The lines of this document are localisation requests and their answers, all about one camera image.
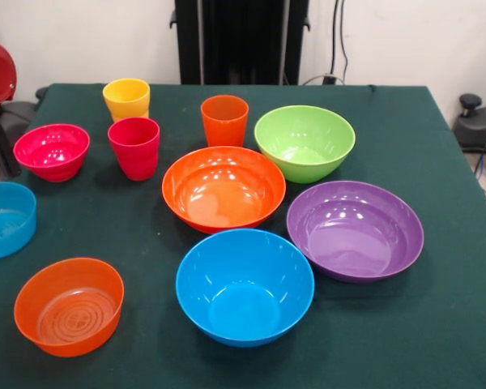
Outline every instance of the white wall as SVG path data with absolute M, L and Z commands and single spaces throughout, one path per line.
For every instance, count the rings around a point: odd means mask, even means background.
M 173 0 L 0 0 L 17 99 L 52 82 L 179 83 Z M 300 81 L 329 70 L 333 1 L 310 0 Z M 428 85 L 449 122 L 458 95 L 486 103 L 486 0 L 347 0 L 348 83 Z M 339 56 L 336 73 L 341 75 Z
M 301 82 L 330 69 L 333 6 L 310 0 Z M 347 0 L 344 37 L 347 83 L 427 85 L 449 123 L 461 93 L 486 104 L 486 0 Z
M 18 73 L 15 99 L 50 83 L 137 77 L 180 83 L 173 0 L 0 0 L 0 44 Z

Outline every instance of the light blue bowl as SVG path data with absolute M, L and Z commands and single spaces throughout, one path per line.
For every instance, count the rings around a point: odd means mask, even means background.
M 177 297 L 185 314 L 220 343 L 254 347 L 292 328 L 313 300 L 305 256 L 266 231 L 232 229 L 199 242 L 182 260 Z
M 26 186 L 0 182 L 0 258 L 24 247 L 36 230 L 36 197 Z

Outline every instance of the red bowl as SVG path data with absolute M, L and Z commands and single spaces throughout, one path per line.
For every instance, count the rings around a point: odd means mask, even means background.
M 77 174 L 90 148 L 90 135 L 72 124 L 49 124 L 29 131 L 15 144 L 18 162 L 39 178 L 64 182 Z

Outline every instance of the black knob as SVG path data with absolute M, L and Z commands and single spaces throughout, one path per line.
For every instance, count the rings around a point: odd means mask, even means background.
M 482 99 L 473 93 L 465 93 L 459 97 L 459 101 L 464 109 L 472 110 L 483 104 Z

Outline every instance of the green tablecloth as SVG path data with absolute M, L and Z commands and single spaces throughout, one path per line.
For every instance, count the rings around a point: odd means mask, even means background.
M 161 125 L 160 164 L 148 182 L 128 181 L 110 149 L 102 85 L 52 86 L 32 126 L 69 122 L 92 146 L 79 175 L 50 184 L 23 173 L 38 198 L 38 228 L 0 260 L 0 388 L 426 388 L 486 387 L 486 199 L 426 88 L 151 87 Z M 233 93 L 250 105 L 245 145 L 266 111 L 307 104 L 332 109 L 356 130 L 356 147 L 327 179 L 371 182 L 412 205 L 425 230 L 416 264 L 376 284 L 316 273 L 307 315 L 286 336 L 254 349 L 228 348 L 181 312 L 179 262 L 204 235 L 166 207 L 160 183 L 179 157 L 205 146 L 199 106 Z M 288 205 L 307 186 L 288 183 L 261 228 L 287 236 Z M 51 357 L 13 321 L 16 294 L 60 259 L 103 259 L 122 274 L 117 332 L 94 353 Z

